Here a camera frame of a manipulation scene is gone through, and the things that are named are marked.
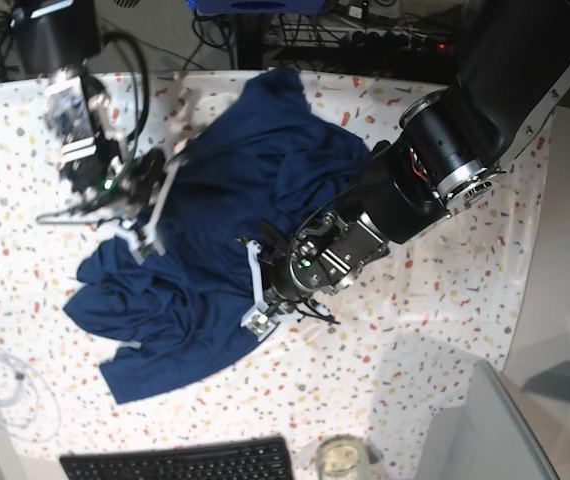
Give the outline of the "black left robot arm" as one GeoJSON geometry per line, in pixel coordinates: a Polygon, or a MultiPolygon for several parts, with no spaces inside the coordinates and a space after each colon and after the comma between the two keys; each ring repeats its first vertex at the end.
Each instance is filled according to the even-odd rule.
{"type": "Polygon", "coordinates": [[[269,313],[351,286],[382,258],[492,188],[570,87],[570,1],[484,1],[449,87],[414,102],[357,182],[320,206],[272,264],[269,313]]]}

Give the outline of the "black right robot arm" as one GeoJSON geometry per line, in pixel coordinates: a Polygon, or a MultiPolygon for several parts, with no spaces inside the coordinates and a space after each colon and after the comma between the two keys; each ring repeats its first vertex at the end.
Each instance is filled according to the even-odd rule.
{"type": "Polygon", "coordinates": [[[48,80],[45,123],[61,143],[60,177],[80,198],[70,214],[113,208],[136,215],[164,178],[162,153],[137,154],[150,113],[149,72],[137,40],[123,31],[100,33],[92,1],[17,1],[9,26],[24,70],[48,80]],[[135,58],[128,66],[134,93],[129,133],[115,127],[111,97],[86,66],[119,42],[135,58]]]}

